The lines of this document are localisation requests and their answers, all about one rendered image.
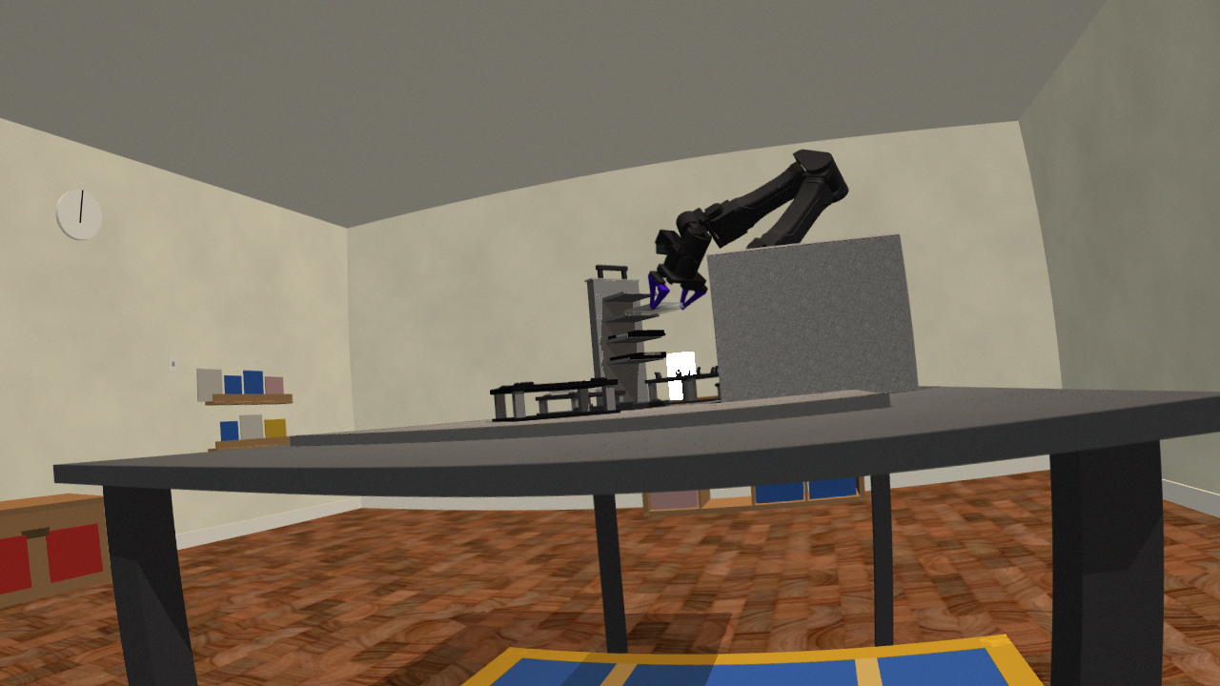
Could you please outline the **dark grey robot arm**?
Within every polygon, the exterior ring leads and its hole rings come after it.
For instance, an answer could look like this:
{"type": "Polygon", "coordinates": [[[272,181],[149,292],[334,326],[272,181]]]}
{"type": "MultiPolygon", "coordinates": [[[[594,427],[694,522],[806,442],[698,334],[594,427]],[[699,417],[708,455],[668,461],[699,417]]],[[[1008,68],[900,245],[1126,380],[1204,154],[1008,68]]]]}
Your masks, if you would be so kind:
{"type": "Polygon", "coordinates": [[[662,262],[666,269],[673,271],[680,259],[681,244],[684,258],[691,255],[695,260],[704,259],[711,239],[719,248],[727,247],[730,242],[748,233],[748,229],[752,229],[766,214],[773,212],[792,199],[794,200],[787,208],[787,212],[782,214],[772,229],[760,238],[755,237],[745,248],[788,247],[802,243],[819,214],[832,203],[845,198],[848,184],[843,181],[841,168],[837,168],[831,153],[795,151],[793,155],[795,162],[758,190],[731,201],[727,199],[721,204],[715,203],[704,212],[702,208],[697,208],[695,212],[681,212],[676,221],[681,237],[675,231],[660,229],[655,244],[658,253],[667,255],[662,262]]]}

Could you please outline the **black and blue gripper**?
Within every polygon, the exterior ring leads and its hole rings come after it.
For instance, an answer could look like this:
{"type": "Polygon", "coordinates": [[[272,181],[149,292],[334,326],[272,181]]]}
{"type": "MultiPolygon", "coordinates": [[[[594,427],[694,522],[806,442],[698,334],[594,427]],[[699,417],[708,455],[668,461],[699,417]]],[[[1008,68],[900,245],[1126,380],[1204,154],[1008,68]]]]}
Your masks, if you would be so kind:
{"type": "Polygon", "coordinates": [[[659,264],[656,271],[650,271],[650,273],[648,273],[648,281],[650,288],[651,310],[655,310],[660,304],[660,301],[662,301],[662,299],[666,295],[669,295],[670,291],[665,286],[666,282],[662,278],[666,278],[669,284],[682,282],[680,284],[682,287],[681,301],[683,303],[684,308],[689,308],[692,301],[695,301],[698,298],[702,298],[702,295],[705,295],[705,293],[708,292],[708,287],[705,286],[706,280],[704,280],[704,277],[702,277],[702,273],[699,273],[698,271],[700,264],[702,259],[695,260],[695,258],[692,258],[691,255],[687,255],[687,258],[684,258],[684,253],[681,251],[680,247],[680,259],[677,259],[673,271],[669,271],[665,264],[659,264]],[[693,295],[691,295],[691,298],[687,301],[684,301],[688,291],[698,291],[698,292],[695,292],[693,295]],[[655,300],[656,292],[658,292],[658,300],[655,300]]]}

